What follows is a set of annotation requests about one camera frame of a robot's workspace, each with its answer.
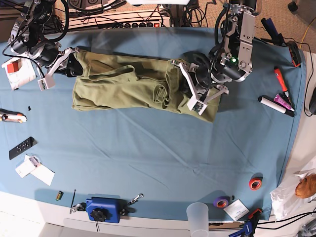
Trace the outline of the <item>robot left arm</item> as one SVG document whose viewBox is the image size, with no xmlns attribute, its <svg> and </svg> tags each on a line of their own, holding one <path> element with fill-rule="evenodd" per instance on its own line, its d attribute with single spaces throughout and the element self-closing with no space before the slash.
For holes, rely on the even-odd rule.
<svg viewBox="0 0 316 237">
<path fill-rule="evenodd" d="M 227 0 L 214 29 L 215 45 L 208 55 L 194 54 L 194 63 L 173 60 L 191 92 L 187 107 L 202 115 L 208 102 L 228 94 L 227 82 L 242 82 L 252 72 L 252 40 L 260 0 Z"/>
</svg>

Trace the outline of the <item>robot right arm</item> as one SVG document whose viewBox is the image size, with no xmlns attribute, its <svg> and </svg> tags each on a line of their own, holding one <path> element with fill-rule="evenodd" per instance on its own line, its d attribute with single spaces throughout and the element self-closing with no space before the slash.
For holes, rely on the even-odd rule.
<svg viewBox="0 0 316 237">
<path fill-rule="evenodd" d="M 60 40 L 69 29 L 69 4 L 62 2 L 66 22 L 61 25 L 61 35 L 47 39 L 45 25 L 53 18 L 53 0 L 29 0 L 25 2 L 20 16 L 16 19 L 8 45 L 2 51 L 10 59 L 2 64 L 12 90 L 38 80 L 41 91 L 55 86 L 54 74 L 69 78 L 80 76 L 83 68 L 75 58 L 77 49 L 60 50 Z"/>
</svg>

